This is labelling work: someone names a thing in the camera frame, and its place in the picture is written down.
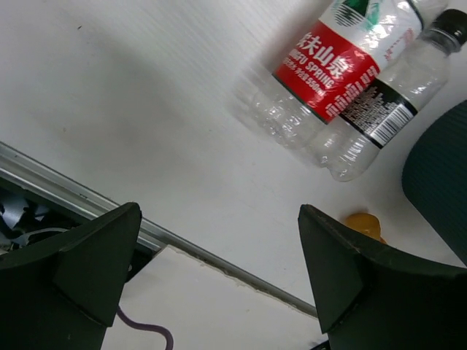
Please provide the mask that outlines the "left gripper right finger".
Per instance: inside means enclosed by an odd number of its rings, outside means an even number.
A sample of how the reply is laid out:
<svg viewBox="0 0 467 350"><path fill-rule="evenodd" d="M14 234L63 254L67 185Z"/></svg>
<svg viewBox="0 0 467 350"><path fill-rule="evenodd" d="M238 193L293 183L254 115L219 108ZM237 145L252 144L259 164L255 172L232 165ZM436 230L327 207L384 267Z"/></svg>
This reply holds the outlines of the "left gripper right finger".
<svg viewBox="0 0 467 350"><path fill-rule="evenodd" d="M303 205L317 317L332 349L464 349L466 270L402 252Z"/></svg>

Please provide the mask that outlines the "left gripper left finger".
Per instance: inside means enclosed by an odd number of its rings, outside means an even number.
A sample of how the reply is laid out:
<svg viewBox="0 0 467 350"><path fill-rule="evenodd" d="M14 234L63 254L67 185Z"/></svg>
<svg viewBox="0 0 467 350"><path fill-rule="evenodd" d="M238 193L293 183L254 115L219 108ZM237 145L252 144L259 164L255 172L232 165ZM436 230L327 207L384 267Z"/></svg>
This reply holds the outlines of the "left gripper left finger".
<svg viewBox="0 0 467 350"><path fill-rule="evenodd" d="M142 213L126 203L1 256L2 349L100 349L113 325Z"/></svg>

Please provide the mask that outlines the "red label water bottle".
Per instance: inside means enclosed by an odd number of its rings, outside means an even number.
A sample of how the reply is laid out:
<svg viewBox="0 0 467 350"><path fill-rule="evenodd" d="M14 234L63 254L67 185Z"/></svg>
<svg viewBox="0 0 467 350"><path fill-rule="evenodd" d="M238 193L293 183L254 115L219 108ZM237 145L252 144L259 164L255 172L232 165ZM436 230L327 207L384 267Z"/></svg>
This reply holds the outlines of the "red label water bottle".
<svg viewBox="0 0 467 350"><path fill-rule="evenodd" d="M333 1L278 67L256 67L242 122L289 149L306 146L421 32L415 1Z"/></svg>

